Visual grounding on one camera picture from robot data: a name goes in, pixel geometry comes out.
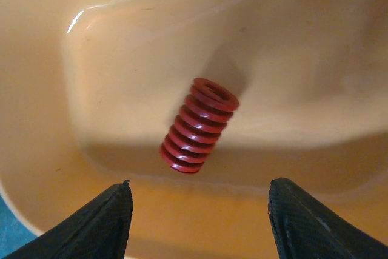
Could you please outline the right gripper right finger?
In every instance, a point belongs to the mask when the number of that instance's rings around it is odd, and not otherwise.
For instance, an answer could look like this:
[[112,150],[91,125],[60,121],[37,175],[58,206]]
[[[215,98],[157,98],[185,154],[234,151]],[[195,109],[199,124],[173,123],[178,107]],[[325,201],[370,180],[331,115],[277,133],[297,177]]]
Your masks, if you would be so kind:
[[288,178],[272,180],[269,219],[280,258],[387,258],[387,246]]

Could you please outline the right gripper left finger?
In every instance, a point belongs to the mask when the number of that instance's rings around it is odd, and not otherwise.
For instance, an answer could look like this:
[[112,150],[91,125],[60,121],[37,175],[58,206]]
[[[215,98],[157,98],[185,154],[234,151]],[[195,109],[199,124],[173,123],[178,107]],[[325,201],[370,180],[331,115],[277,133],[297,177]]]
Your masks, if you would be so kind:
[[124,258],[132,213],[132,193],[125,180],[6,257]]

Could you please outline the red spring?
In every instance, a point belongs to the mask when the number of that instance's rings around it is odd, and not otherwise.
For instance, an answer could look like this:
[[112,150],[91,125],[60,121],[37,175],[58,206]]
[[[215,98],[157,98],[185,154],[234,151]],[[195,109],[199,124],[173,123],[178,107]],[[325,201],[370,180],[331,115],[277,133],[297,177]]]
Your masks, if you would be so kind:
[[199,172],[238,107],[227,89],[195,78],[161,144],[161,158],[178,172]]

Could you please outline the orange plastic tray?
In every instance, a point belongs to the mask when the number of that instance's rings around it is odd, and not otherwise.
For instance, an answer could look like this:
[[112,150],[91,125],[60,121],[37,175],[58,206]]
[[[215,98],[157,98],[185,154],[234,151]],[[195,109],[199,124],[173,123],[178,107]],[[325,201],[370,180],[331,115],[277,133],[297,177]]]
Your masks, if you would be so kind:
[[127,258],[276,258],[288,178],[387,242],[387,0],[1,0],[1,196],[129,180]]

